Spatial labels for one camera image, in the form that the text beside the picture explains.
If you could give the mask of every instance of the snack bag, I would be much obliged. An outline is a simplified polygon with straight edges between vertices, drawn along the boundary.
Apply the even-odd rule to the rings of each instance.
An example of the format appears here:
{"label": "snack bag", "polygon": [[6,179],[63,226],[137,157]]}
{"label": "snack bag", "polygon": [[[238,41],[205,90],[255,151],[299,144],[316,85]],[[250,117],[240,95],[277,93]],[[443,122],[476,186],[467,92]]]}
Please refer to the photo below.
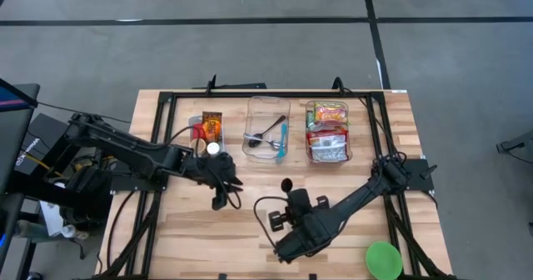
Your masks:
{"label": "snack bag", "polygon": [[203,112],[202,127],[206,135],[207,144],[218,143],[222,130],[222,113]]}
{"label": "snack bag", "polygon": [[315,102],[315,123],[347,123],[348,111],[341,102]]}

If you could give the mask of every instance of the food package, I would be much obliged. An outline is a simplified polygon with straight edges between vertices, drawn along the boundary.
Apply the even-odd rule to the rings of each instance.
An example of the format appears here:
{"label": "food package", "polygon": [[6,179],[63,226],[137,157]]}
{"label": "food package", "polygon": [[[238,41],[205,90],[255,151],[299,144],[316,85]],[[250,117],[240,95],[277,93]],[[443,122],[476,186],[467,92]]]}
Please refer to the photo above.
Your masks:
{"label": "food package", "polygon": [[222,113],[203,112],[202,127],[206,135],[207,144],[218,143],[222,131]]}
{"label": "food package", "polygon": [[348,160],[346,124],[324,125],[307,133],[311,159],[318,162],[342,162]]}
{"label": "food package", "polygon": [[314,123],[347,123],[348,108],[342,102],[315,102]]}
{"label": "food package", "polygon": [[203,140],[206,139],[206,132],[203,131],[203,125],[199,122],[194,125],[192,125],[194,129],[192,129],[192,139],[195,138],[201,138]]}

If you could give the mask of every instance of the computer screen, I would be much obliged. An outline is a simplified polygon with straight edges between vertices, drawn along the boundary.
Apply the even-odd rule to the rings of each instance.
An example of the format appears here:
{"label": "computer screen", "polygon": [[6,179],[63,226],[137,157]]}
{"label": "computer screen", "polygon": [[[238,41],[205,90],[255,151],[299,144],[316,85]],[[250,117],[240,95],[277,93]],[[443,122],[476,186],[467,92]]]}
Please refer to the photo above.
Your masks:
{"label": "computer screen", "polygon": [[0,79],[0,112],[34,108],[37,101]]}

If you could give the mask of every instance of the spoon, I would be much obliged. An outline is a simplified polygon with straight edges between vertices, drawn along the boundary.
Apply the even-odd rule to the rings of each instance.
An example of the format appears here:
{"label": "spoon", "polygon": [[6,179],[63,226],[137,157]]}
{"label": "spoon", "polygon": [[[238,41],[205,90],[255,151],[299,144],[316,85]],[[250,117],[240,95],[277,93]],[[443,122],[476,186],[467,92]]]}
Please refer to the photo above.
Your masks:
{"label": "spoon", "polygon": [[262,139],[262,138],[258,138],[256,136],[252,136],[248,133],[244,133],[244,138],[248,138],[250,140],[250,142],[265,142],[265,143],[268,143],[270,145],[270,147],[272,148],[272,150],[279,150],[280,149],[280,146],[281,146],[281,142],[280,141],[277,141],[277,140],[273,140],[271,142],[267,141],[266,139]]}
{"label": "spoon", "polygon": [[253,136],[256,137],[256,138],[259,138],[259,139],[250,139],[250,141],[248,142],[248,147],[250,148],[255,148],[257,146],[259,146],[261,144],[261,141],[263,139],[263,135],[265,135],[265,133],[271,131],[277,124],[285,121],[286,119],[286,116],[282,115],[280,116],[280,118],[277,119],[277,121],[275,121],[272,126],[270,126],[267,130],[265,130],[263,133],[256,133],[254,134]]}

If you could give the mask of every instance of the green plastic bowl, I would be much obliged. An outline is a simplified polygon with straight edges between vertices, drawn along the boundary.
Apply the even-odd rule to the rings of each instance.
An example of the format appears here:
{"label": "green plastic bowl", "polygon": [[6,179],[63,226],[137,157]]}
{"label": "green plastic bowl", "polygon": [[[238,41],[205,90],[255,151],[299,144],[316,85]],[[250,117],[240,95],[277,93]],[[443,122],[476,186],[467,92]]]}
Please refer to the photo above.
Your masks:
{"label": "green plastic bowl", "polygon": [[403,268],[401,255],[388,242],[374,242],[366,250],[366,267],[379,280],[394,280]]}

